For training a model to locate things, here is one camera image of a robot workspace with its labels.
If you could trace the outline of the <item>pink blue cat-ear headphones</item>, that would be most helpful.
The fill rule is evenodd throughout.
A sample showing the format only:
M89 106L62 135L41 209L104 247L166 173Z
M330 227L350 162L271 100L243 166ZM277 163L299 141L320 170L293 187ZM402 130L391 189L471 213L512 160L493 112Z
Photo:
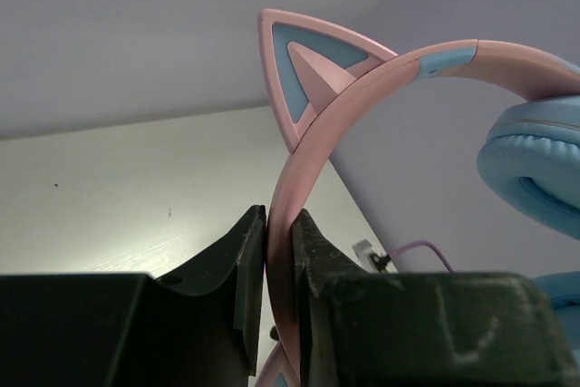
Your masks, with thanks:
M386 246L412 201L444 200L433 229L461 266L565 272L579 266L579 69L521 44L465 39L398 54L311 16L258 17L267 92L289 156L268 218L266 277L282 346L301 356L288 287L290 232L325 163L365 121L384 115L383 146L361 152L368 175L394 174L353 195Z

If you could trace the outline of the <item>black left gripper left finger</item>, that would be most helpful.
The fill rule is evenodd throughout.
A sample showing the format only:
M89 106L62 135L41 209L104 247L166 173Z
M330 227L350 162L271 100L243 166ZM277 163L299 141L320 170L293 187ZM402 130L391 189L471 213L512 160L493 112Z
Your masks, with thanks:
M160 277L4 275L4 386L245 386L256 373L266 210Z

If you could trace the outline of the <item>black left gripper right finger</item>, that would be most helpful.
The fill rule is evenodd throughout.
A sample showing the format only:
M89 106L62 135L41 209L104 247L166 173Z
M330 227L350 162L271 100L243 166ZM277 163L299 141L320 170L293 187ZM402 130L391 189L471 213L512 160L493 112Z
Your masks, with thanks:
M511 273L369 273L292 226L305 386L576 386L547 296Z

